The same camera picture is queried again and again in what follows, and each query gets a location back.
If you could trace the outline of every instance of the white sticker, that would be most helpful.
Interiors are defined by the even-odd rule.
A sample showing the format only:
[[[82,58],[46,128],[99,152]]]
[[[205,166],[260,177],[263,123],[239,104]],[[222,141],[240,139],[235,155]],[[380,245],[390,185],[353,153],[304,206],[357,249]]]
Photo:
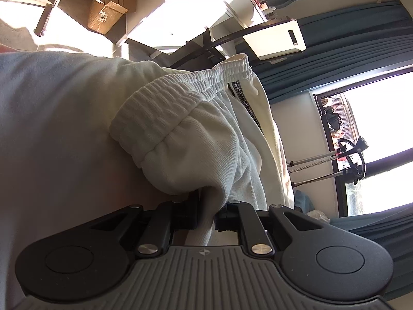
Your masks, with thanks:
[[[98,18],[98,22],[106,22],[107,14],[100,12],[100,17]]]

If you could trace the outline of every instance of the open cardboard box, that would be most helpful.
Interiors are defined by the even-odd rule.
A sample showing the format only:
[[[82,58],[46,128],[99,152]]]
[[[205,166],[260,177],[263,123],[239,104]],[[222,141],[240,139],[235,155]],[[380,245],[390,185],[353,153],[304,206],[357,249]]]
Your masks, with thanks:
[[[94,0],[90,6],[88,28],[106,34],[127,11],[136,11],[136,0]]]

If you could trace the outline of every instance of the metal screw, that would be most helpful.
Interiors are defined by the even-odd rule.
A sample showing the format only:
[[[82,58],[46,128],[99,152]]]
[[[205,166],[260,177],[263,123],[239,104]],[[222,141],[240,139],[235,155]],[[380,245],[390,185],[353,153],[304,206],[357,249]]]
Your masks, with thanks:
[[[273,249],[270,246],[265,245],[263,243],[258,243],[252,246],[251,250],[254,254],[260,254],[260,255],[269,254],[273,251]]]
[[[141,254],[154,254],[157,251],[158,251],[157,246],[151,243],[145,243],[138,247],[138,252]]]

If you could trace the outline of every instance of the chair backrest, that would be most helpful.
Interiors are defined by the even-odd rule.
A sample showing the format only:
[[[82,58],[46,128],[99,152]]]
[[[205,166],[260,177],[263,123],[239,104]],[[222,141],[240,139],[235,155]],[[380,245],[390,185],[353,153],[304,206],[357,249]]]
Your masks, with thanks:
[[[296,20],[243,36],[260,60],[304,51],[306,45]]]

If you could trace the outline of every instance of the ribbed gray surface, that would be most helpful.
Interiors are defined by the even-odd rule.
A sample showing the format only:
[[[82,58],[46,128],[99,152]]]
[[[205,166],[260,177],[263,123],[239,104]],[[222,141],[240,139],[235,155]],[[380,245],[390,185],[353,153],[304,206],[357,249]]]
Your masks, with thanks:
[[[268,260],[252,259],[239,246],[170,247],[160,258],[141,260],[115,290],[79,304],[52,304],[27,297],[17,310],[385,310],[380,299],[331,305],[295,291]]]

